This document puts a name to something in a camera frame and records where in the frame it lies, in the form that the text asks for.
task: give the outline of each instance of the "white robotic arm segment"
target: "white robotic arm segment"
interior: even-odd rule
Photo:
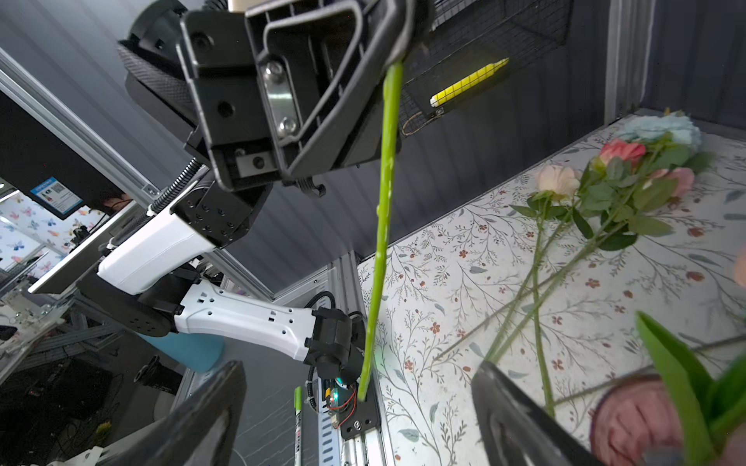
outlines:
[[[275,306],[250,297],[224,292],[202,280],[181,301],[174,316],[181,333],[211,333],[274,348],[303,361],[306,338],[313,337],[316,317],[311,309]]]
[[[213,243],[166,208],[101,261],[98,276],[137,295],[179,265],[213,249]]]

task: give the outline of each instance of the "yellow highlighter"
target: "yellow highlighter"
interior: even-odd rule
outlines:
[[[487,78],[495,74],[500,68],[502,68],[503,66],[507,64],[508,64],[508,59],[504,58],[498,61],[497,63],[490,63],[489,65],[483,66],[477,71],[471,73],[466,78],[463,78],[461,81],[451,86],[446,87],[442,91],[435,94],[433,97],[430,97],[431,107],[433,108],[440,107],[445,102],[459,95],[461,92],[464,92],[467,89],[486,80]]]

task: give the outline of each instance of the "floral pattern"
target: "floral pattern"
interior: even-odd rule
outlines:
[[[471,377],[502,323],[500,311],[530,268],[536,244],[535,224],[510,204],[525,204],[536,190],[533,175],[548,163],[583,169],[619,126],[591,134],[389,246],[376,365],[398,464],[487,463]],[[734,283],[733,263],[746,248],[746,143],[705,134],[701,150],[718,155],[714,166],[698,175],[689,194],[656,213],[673,234],[592,254],[542,307],[556,400],[649,364],[634,330],[637,309],[694,346],[744,333],[746,289]],[[570,231],[553,246],[544,278],[582,246],[578,235]],[[360,264],[366,305],[372,272],[372,260]],[[530,309],[526,304],[519,314]],[[541,404],[533,335],[533,328],[519,335],[500,369]],[[593,391],[556,407],[560,425],[585,445],[602,395]]]
[[[11,261],[21,262],[38,246],[45,245],[42,252],[50,253],[31,271],[31,275],[41,277],[70,252],[72,231],[81,225],[93,229],[103,215],[83,206],[66,220],[60,220],[22,192],[16,193],[0,203],[0,216],[7,220],[0,229],[0,267],[8,270],[13,266]]]

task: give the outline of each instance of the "white rose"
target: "white rose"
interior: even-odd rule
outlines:
[[[572,196],[580,187],[575,170],[559,165],[546,165],[536,175],[539,191],[552,191],[560,197]]]

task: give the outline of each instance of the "green marker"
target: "green marker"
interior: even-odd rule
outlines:
[[[301,466],[301,387],[295,389],[295,466]]]

